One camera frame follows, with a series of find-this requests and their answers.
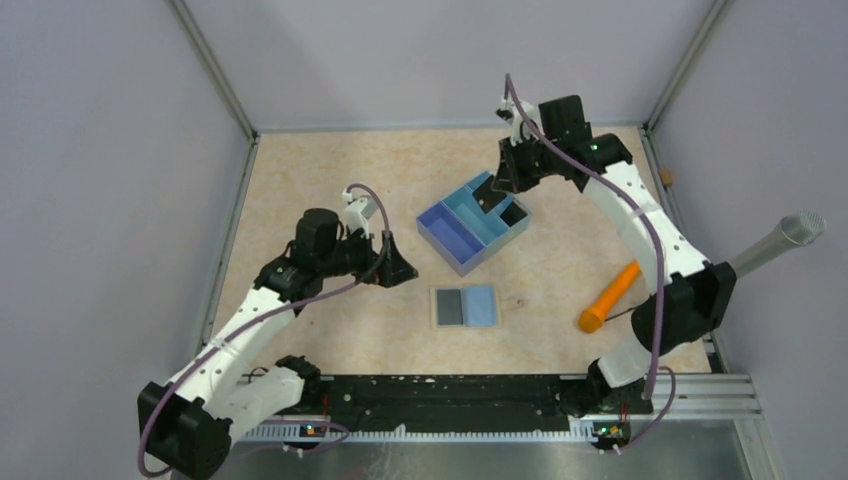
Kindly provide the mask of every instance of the orange object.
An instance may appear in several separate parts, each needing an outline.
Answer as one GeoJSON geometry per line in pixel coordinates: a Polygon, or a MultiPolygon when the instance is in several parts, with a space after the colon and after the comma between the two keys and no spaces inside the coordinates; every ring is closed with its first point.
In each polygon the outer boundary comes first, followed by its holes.
{"type": "Polygon", "coordinates": [[[580,330],[586,333],[592,333],[603,327],[609,311],[618,303],[624,292],[630,288],[630,285],[633,285],[636,277],[641,273],[642,271],[639,269],[638,263],[633,262],[628,265],[610,286],[604,290],[604,293],[601,294],[595,304],[583,310],[583,313],[580,315],[580,321],[577,322],[580,330]]]}

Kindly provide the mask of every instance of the white wall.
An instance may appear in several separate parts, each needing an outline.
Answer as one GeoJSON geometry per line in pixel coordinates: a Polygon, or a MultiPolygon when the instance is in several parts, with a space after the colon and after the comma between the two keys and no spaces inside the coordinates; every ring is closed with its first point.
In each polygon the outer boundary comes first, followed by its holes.
{"type": "Polygon", "coordinates": [[[500,124],[511,72],[644,121],[712,0],[190,0],[259,130],[500,124]]]}
{"type": "Polygon", "coordinates": [[[800,208],[828,231],[743,278],[721,328],[792,478],[844,478],[848,3],[736,2],[657,143],[693,241],[729,259],[800,208]]]}
{"type": "Polygon", "coordinates": [[[0,5],[3,478],[137,478],[246,141],[163,1],[0,5]]]}

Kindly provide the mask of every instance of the robotic arm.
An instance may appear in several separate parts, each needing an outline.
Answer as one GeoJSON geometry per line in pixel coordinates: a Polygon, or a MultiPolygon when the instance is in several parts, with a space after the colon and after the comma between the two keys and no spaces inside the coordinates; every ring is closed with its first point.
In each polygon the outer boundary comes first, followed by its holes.
{"type": "Polygon", "coordinates": [[[197,356],[202,362],[192,361],[165,385],[151,382],[142,390],[138,397],[142,436],[154,409],[164,401],[152,419],[144,445],[147,453],[192,478],[209,478],[239,438],[301,399],[310,372],[298,358],[281,359],[257,380],[237,384],[268,340],[303,309],[282,307],[314,298],[329,277],[353,275],[357,283],[390,288],[418,276],[398,253],[391,231],[383,231],[382,252],[374,252],[368,219],[379,206],[375,199],[354,199],[347,191],[343,195],[348,202],[344,223],[330,210],[304,212],[295,239],[262,267],[236,313],[197,356]],[[255,323],[260,316],[267,318],[255,323]],[[178,388],[165,398],[175,384],[178,388]]]}
{"type": "Polygon", "coordinates": [[[574,182],[613,222],[619,236],[644,272],[651,297],[631,317],[631,335],[589,366],[585,383],[563,396],[562,409],[582,416],[620,404],[644,385],[653,347],[658,290],[663,290],[664,322],[659,353],[665,355],[685,343],[699,340],[721,325],[736,274],[727,263],[712,264],[688,243],[648,193],[632,155],[613,134],[592,136],[580,97],[573,95],[534,107],[522,102],[527,118],[557,148],[601,178],[625,191],[639,206],[634,210],[616,192],[596,178],[563,161],[531,132],[518,107],[503,100],[497,115],[511,125],[511,136],[500,141],[498,171],[480,186],[474,197],[484,212],[503,199],[504,192],[521,193],[548,176],[574,182]],[[657,252],[639,216],[656,230],[664,256],[664,283],[657,284],[657,252]]]}

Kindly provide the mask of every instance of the microphone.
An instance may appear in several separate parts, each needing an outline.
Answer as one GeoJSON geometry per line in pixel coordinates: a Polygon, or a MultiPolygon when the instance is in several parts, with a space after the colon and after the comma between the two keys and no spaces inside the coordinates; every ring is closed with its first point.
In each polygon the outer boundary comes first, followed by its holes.
{"type": "Polygon", "coordinates": [[[825,226],[824,217],[802,210],[784,217],[770,234],[728,263],[736,271],[736,278],[742,278],[789,250],[813,243],[824,232],[825,226]]]}

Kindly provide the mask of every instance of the orange tube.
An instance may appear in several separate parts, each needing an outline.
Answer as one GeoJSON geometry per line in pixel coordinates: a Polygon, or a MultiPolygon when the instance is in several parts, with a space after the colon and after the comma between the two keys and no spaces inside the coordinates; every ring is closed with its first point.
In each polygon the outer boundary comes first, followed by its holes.
{"type": "Polygon", "coordinates": [[[618,303],[622,295],[624,295],[624,292],[630,288],[630,285],[633,285],[633,282],[640,273],[642,273],[642,271],[639,269],[638,263],[633,262],[628,265],[627,268],[625,268],[624,271],[621,272],[615,280],[613,280],[610,286],[604,290],[604,293],[601,294],[595,304],[584,310],[580,315],[580,320],[577,322],[580,326],[580,330],[583,330],[586,333],[592,333],[604,326],[604,322],[606,321],[612,307],[618,303]]]}

